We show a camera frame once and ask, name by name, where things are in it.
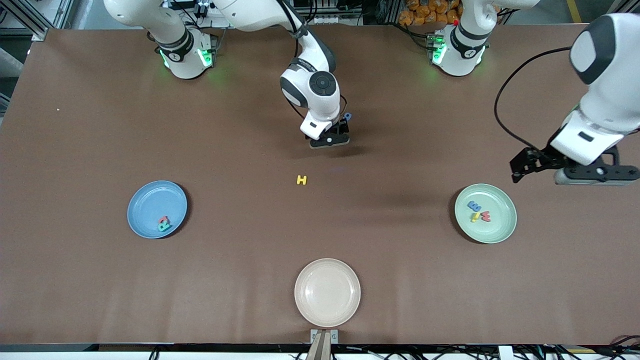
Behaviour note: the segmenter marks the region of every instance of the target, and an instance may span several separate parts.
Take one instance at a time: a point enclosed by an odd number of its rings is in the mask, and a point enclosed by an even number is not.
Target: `metal frame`
[[[297,6],[299,3],[298,0],[289,0],[289,2],[291,3],[292,6],[294,6],[296,11],[300,13],[300,15],[306,16],[309,13],[309,10],[310,10],[309,6]],[[361,7],[350,9],[350,10],[338,10],[337,9],[338,0],[317,0],[317,4],[318,4],[318,10],[316,15],[318,16],[330,15],[338,18],[355,18],[360,16],[362,12]]]
[[[10,101],[11,101],[10,97],[0,92],[0,117],[4,117],[4,114],[6,113],[7,108],[9,108]]]
[[[43,41],[49,28],[62,29],[68,21],[70,9],[75,0],[61,0],[53,21],[41,14],[28,0],[0,0],[0,6],[6,8],[24,29],[3,28],[0,35],[33,35],[34,41]]]
[[[28,0],[0,0],[0,5],[33,33],[33,40],[43,41],[54,27]]]
[[[615,9],[620,7],[621,4],[624,4],[624,6],[622,6],[622,9],[620,9],[621,13],[640,12],[640,1],[638,0],[615,0],[613,4],[611,4],[611,7],[609,8],[609,11],[607,11],[607,13],[612,13],[613,11],[615,11]]]

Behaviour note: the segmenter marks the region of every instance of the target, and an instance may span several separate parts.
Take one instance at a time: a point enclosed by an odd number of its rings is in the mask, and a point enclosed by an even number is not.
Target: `metal bracket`
[[[311,330],[311,347],[307,354],[310,360],[330,360],[331,344],[333,343],[333,334],[335,331],[335,340],[338,340],[338,330]]]
[[[557,179],[564,179],[561,184],[629,184],[640,178],[640,170],[631,165],[620,165],[620,154],[617,146],[602,153],[613,157],[613,164],[604,162],[602,156],[590,165],[580,165],[567,158],[550,145],[538,151],[527,147],[520,151],[510,162],[511,179],[514,183],[522,180],[524,175],[549,169],[561,169]]]
[[[305,21],[302,23],[302,25],[298,28],[298,30],[295,33],[290,33],[290,34],[291,34],[291,37],[298,40],[308,33],[309,33],[309,25]]]
[[[55,28],[28,0],[0,0],[0,5],[33,33],[33,41],[44,41],[47,30]]]
[[[316,335],[318,333],[318,331],[320,330],[311,330],[311,342],[314,342],[314,339],[316,338]],[[332,344],[337,344],[338,343],[338,329],[332,329],[329,332],[329,335],[331,336],[331,343]]]

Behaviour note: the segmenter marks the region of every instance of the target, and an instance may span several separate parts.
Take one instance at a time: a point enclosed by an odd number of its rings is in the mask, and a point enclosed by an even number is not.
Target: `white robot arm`
[[[197,78],[212,65],[211,35],[187,29],[162,0],[104,0],[112,18],[126,26],[141,26],[153,36],[164,65],[181,79]]]
[[[332,51],[307,27],[288,1],[215,0],[215,4],[239,30],[257,31],[281,25],[300,41],[302,53],[291,60],[280,76],[280,88],[293,104],[308,108],[300,130],[318,140],[340,115],[340,87],[332,74],[335,70]]]
[[[182,79],[195,78],[212,65],[211,36],[186,28],[178,13],[160,7],[161,3],[162,0],[104,0],[114,19],[149,31],[160,47],[165,65],[174,75]],[[340,87],[332,74],[335,56],[289,2],[215,0],[214,3],[229,23],[241,31],[257,31],[274,25],[290,31],[300,41],[303,51],[280,76],[280,88],[293,104],[308,108],[300,129],[309,138],[318,140],[336,125],[340,120]],[[348,143],[348,136],[343,135],[341,139],[327,145]]]
[[[540,0],[465,0],[465,12],[457,25],[447,25],[436,31],[442,39],[435,42],[437,49],[431,62],[453,76],[470,74],[482,60],[486,41],[497,22],[494,4],[512,9],[527,9]]]
[[[548,168],[557,184],[624,185],[636,167],[619,164],[616,144],[640,128],[640,15],[613,13],[589,24],[570,51],[573,69],[589,90],[541,151],[511,160],[514,182]],[[605,163],[602,154],[613,157]]]

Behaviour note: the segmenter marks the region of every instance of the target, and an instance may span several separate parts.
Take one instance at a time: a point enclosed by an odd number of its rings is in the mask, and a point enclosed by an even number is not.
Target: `orange bag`
[[[453,24],[456,20],[458,20],[458,12],[456,10],[449,10],[447,12],[447,24]]]
[[[436,21],[436,12],[430,12],[429,15],[427,15],[426,18],[424,18],[424,23],[427,24],[428,22],[435,22]]]
[[[409,10],[405,10],[400,13],[400,16],[398,17],[398,24],[402,26],[409,26],[411,25],[412,22],[413,22],[413,12],[410,12]]]
[[[416,9],[415,14],[416,14],[416,16],[419,16],[419,17],[427,17],[427,15],[429,15],[430,12],[431,12],[431,10],[429,10],[428,6],[420,5]]]
[[[420,0],[406,0],[406,7],[411,11],[415,11],[418,6],[420,6]]]

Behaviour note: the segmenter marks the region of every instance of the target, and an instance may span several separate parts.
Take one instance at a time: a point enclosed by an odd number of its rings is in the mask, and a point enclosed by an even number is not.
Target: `table surface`
[[[0,342],[294,343],[314,326],[293,296],[319,258],[362,285],[345,343],[608,343],[640,332],[638,185],[511,183],[523,147],[493,118],[528,57],[576,26],[498,27],[452,78],[390,27],[318,27],[353,114],[351,143],[311,150],[278,87],[282,29],[228,31],[217,66],[173,77],[142,31],[58,31],[35,43],[0,135]],[[543,146],[586,87],[567,53],[507,87],[504,122]],[[640,163],[640,142],[620,146]],[[307,176],[305,186],[296,185]],[[184,187],[166,240],[125,213],[145,183]],[[452,223],[457,192],[506,191],[509,240]]]

